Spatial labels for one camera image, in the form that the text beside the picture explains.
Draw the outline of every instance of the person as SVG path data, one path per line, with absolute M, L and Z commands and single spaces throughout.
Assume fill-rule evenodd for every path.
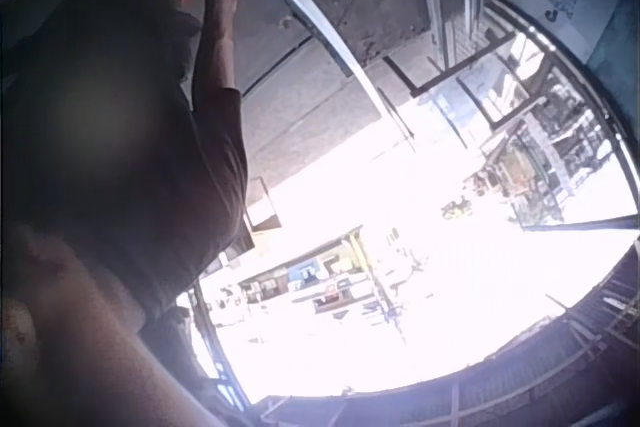
M 242 222 L 236 0 L 205 0 L 191 102 L 190 35 L 173 42 L 184 16 L 162 2 L 65 1 L 4 93 L 3 221 L 18 233 L 3 239 L 3 334 L 14 366 L 36 356 L 24 385 L 42 386 L 38 405 L 55 399 L 49 420 L 222 425 L 137 333 Z M 24 406 L 30 393 L 11 385 Z

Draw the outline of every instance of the overhead beam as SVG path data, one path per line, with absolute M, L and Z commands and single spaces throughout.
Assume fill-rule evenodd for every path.
M 404 70 L 402 70 L 391 57 L 385 55 L 382 60 L 389 66 L 392 72 L 396 74 L 398 79 L 400 79 L 400 81 L 407 87 L 407 89 L 409 89 L 409 91 L 412 92 L 417 89 L 416 84 L 413 83 L 413 80 L 411 80 L 409 76 L 405 74 Z
M 425 82 L 421 86 L 419 86 L 416 89 L 412 90 L 411 91 L 411 97 L 413 97 L 415 99 L 416 97 L 420 97 L 422 94 L 424 94 L 426 92 L 429 92 L 431 89 L 433 89 L 434 87 L 440 85 L 442 82 L 450 79 L 451 77 L 454 77 L 454 76 L 460 74 L 466 68 L 472 66 L 473 64 L 475 64 L 476 62 L 478 62 L 482 58 L 484 58 L 487 55 L 493 53 L 494 51 L 496 51 L 497 49 L 499 49 L 503 45 L 511 42 L 513 39 L 515 39 L 515 37 L 516 37 L 516 33 L 515 32 L 509 32 L 507 35 L 505 35 L 504 37 L 502 37 L 498 41 L 496 41 L 494 43 L 491 43 L 488 46 L 480 49 L 478 52 L 476 52 L 475 54 L 473 54 L 470 57 L 466 58 L 462 62 L 454 65 L 450 69 L 447 69 L 446 71 L 444 71 L 442 74 L 434 77 L 433 79 Z
M 313 0 L 291 0 L 298 9 L 309 19 L 309 21 L 318 29 L 318 32 L 333 47 L 335 52 L 340 56 L 344 63 L 351 69 L 353 75 L 358 79 L 360 85 L 371 99 L 374 107 L 380 113 L 383 119 L 391 119 L 391 115 L 387 111 L 384 102 L 380 98 L 375 86 L 365 73 L 364 69 L 355 58 L 347 44 L 331 24 L 326 15 L 320 10 Z

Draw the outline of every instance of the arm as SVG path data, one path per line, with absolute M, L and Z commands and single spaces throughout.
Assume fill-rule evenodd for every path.
M 204 22 L 193 73 L 194 110 L 209 104 L 211 93 L 235 88 L 233 18 L 236 0 L 205 0 Z
M 29 231 L 20 240 L 22 247 L 11 246 L 20 275 L 13 292 L 29 310 L 38 372 L 61 412 L 78 425 L 224 425 L 126 329 L 64 243 Z

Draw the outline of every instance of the sleeve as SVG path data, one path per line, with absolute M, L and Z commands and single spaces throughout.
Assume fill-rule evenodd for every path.
M 200 147 L 214 178 L 224 180 L 239 207 L 247 193 L 247 156 L 242 138 L 241 95 L 235 89 L 216 89 L 209 105 L 193 112 Z

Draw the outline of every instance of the dark shirt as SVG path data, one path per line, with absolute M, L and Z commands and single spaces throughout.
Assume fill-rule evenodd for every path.
M 153 320 L 234 239 L 247 161 L 239 92 L 192 112 L 147 8 L 69 0 L 52 15 L 5 96 L 2 177 L 8 220 L 111 270 Z

